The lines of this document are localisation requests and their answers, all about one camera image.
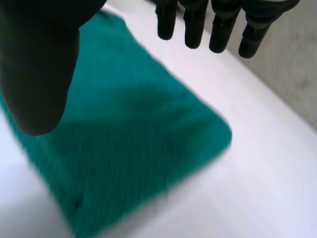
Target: green cloth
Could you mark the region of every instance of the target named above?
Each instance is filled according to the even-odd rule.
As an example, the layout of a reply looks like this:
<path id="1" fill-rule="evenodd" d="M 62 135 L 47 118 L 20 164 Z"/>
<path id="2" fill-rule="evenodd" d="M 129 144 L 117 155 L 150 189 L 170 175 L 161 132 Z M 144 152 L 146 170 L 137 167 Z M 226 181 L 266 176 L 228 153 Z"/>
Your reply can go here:
<path id="1" fill-rule="evenodd" d="M 13 131 L 77 237 L 91 237 L 221 153 L 231 130 L 140 47 L 123 20 L 81 28 L 65 113 L 51 133 Z"/>

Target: white table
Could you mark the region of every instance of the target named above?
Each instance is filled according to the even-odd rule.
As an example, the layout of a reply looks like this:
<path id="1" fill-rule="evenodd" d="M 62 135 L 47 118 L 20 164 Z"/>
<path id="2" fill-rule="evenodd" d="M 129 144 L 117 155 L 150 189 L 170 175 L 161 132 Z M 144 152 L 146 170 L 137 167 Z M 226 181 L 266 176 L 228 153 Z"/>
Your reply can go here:
<path id="1" fill-rule="evenodd" d="M 157 37 L 154 6 L 110 0 L 146 49 L 230 123 L 216 163 L 127 216 L 101 238 L 316 238 L 317 134 L 229 52 Z M 68 238 L 57 206 L 0 114 L 0 238 Z"/>

